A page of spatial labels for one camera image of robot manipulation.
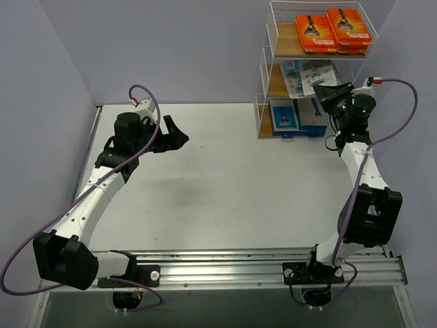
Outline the clear blister razor pack top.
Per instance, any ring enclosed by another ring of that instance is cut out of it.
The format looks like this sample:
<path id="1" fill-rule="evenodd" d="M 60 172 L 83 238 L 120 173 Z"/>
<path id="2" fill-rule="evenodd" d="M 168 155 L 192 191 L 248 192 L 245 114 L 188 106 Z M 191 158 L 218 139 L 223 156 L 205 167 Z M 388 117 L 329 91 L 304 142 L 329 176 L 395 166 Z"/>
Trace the clear blister razor pack top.
<path id="1" fill-rule="evenodd" d="M 300 77 L 302 80 L 303 93 L 305 96 L 315 94 L 313 87 L 336 86 L 337 75 L 332 61 L 330 60 L 309 60 L 301 63 Z"/>

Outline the clear blister razor pack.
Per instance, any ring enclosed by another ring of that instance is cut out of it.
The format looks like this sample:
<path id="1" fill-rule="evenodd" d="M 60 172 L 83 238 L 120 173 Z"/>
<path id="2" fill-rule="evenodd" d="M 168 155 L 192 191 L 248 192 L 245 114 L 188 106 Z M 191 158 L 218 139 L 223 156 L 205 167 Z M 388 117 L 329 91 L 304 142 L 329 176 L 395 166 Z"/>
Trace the clear blister razor pack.
<path id="1" fill-rule="evenodd" d="M 300 77 L 302 80 L 303 93 L 305 96 L 315 94 L 313 87 L 336 86 L 337 75 L 332 61 L 330 60 L 309 60 L 301 63 Z"/>
<path id="2" fill-rule="evenodd" d="M 302 80 L 300 77 L 301 65 L 299 60 L 284 61 L 280 65 L 288 96 L 291 99 L 303 98 Z"/>

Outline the Harry's box white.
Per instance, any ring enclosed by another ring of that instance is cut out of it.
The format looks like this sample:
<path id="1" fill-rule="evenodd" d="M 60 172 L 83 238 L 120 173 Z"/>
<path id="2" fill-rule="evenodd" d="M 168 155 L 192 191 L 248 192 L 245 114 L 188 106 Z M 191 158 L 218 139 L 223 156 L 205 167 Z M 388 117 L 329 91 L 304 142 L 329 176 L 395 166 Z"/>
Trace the Harry's box white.
<path id="1" fill-rule="evenodd" d="M 299 126 L 302 130 L 325 130 L 328 124 L 326 114 L 315 98 L 299 98 L 295 101 Z"/>

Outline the orange Gillette box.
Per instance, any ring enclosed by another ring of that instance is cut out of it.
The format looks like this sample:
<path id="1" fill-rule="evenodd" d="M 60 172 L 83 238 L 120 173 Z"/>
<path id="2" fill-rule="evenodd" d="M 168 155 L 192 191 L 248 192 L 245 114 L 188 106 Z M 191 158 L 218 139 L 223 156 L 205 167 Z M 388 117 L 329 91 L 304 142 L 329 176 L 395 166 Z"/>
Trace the orange Gillette box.
<path id="1" fill-rule="evenodd" d="M 339 54 L 343 55 L 364 55 L 369 52 L 368 46 L 344 46 L 344 45 L 338 45 L 336 47 L 336 51 Z"/>
<path id="2" fill-rule="evenodd" d="M 330 8 L 326 11 L 337 46 L 364 49 L 372 45 L 372 36 L 354 8 Z"/>
<path id="3" fill-rule="evenodd" d="M 298 15 L 295 18 L 301 49 L 305 53 L 336 53 L 337 43 L 326 15 Z"/>

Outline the grey blue Harry's box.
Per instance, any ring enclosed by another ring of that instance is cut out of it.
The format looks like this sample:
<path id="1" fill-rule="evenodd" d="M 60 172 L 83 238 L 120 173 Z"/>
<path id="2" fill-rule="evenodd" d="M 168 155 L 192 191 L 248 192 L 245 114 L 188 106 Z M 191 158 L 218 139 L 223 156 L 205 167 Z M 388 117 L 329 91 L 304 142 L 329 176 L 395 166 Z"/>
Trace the grey blue Harry's box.
<path id="1" fill-rule="evenodd" d="M 269 110 L 274 136 L 291 138 L 298 132 L 297 116 L 292 99 L 273 98 L 269 100 Z"/>

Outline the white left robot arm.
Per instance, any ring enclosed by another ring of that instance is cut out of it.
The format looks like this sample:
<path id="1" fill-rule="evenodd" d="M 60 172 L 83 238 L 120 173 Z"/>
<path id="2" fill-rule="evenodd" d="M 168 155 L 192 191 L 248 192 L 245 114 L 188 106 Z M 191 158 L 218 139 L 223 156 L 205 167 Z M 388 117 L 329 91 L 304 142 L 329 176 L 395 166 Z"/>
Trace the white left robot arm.
<path id="1" fill-rule="evenodd" d="M 42 279 L 79 290 L 88 289 L 97 279 L 113 277 L 121 286 L 138 281 L 140 271 L 134 255 L 117 250 L 94 253 L 88 246 L 107 206 L 139 166 L 139 157 L 179 150 L 189 140 L 170 115 L 161 122 L 167 127 L 166 134 L 149 114 L 125 112 L 117 116 L 114 134 L 98 155 L 77 204 L 50 232 L 41 232 L 33 239 Z"/>

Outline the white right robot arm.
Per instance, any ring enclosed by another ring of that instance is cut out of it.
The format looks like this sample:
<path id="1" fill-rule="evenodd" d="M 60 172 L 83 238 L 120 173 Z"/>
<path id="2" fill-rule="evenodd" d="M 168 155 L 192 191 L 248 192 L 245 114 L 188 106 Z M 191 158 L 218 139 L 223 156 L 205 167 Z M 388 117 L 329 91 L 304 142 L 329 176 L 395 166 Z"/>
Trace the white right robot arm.
<path id="1" fill-rule="evenodd" d="M 387 244 L 393 233 L 403 197 L 381 176 L 373 157 L 368 119 L 376 107 L 377 79 L 361 88 L 351 83 L 314 87 L 323 110 L 337 123 L 335 145 L 346 164 L 352 192 L 339 214 L 337 231 L 311 248 L 304 262 L 284 263 L 285 284 L 340 284 L 341 266 L 358 251 Z"/>

